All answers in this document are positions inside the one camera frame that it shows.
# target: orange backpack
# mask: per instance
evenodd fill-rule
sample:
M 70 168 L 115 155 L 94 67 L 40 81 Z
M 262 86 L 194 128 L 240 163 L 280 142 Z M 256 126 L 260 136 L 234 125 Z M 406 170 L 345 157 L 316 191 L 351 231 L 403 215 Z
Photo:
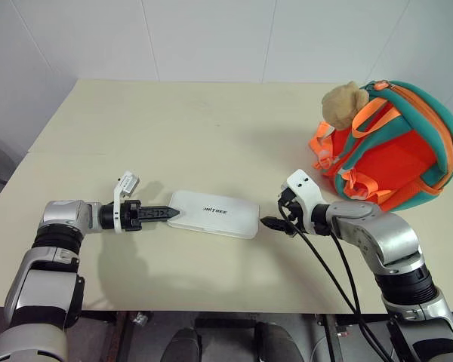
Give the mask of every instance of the orange backpack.
M 435 198 L 453 176 L 453 115 L 428 93 L 400 81 L 363 87 L 369 103 L 352 128 L 321 122 L 309 141 L 313 165 L 337 193 L 402 210 Z

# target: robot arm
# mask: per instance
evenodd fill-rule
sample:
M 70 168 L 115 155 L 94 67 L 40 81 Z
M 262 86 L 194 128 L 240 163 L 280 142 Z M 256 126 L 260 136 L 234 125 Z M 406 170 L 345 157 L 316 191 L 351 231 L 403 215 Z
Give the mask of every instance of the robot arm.
M 84 236 L 105 229 L 141 230 L 142 222 L 179 214 L 165 206 L 141 207 L 137 200 L 121 203 L 120 197 L 132 194 L 138 182 L 126 172 L 115 188 L 114 204 L 81 200 L 47 204 L 5 300 L 9 329 L 0 335 L 0 361 L 68 361 L 64 330 L 77 321 L 82 308 L 85 281 L 78 268 Z
M 428 361 L 453 352 L 453 315 L 432 281 L 418 237 L 394 213 L 364 201 L 327 204 L 319 187 L 298 170 L 282 186 L 279 204 L 302 232 L 334 234 L 357 246 L 380 287 L 390 314 L 388 329 L 396 352 L 406 361 Z M 271 229 L 295 235 L 285 220 L 262 219 Z

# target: white wall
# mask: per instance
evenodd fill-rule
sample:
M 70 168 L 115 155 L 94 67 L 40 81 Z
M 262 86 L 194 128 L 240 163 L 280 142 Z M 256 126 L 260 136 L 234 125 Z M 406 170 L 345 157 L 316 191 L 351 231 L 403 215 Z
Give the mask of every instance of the white wall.
M 453 0 L 0 0 L 0 147 L 77 78 L 412 82 L 453 111 Z

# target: table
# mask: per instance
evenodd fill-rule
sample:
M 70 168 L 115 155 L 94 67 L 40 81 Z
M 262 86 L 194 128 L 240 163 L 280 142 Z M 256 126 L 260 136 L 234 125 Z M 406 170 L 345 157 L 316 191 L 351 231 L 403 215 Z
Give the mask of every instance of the table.
M 306 148 L 335 85 L 78 81 L 0 195 L 0 305 L 47 201 L 108 203 L 125 170 L 141 178 L 133 198 L 144 205 L 187 189 L 278 215 L 279 187 L 298 168 L 337 200 Z M 435 201 L 399 214 L 453 310 L 453 180 Z M 311 239 L 348 290 L 331 240 Z M 360 252 L 343 245 L 363 311 L 384 313 Z M 88 235 L 80 257 L 86 309 L 349 312 L 303 241 L 262 225 L 242 240 L 149 224 Z

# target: teddy bear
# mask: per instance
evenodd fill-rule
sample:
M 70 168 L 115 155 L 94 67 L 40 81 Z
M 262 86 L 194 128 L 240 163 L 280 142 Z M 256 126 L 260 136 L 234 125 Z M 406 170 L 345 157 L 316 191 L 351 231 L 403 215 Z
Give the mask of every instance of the teddy bear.
M 334 88 L 322 98 L 322 115 L 336 130 L 345 130 L 351 127 L 357 112 L 368 101 L 368 92 L 350 81 Z

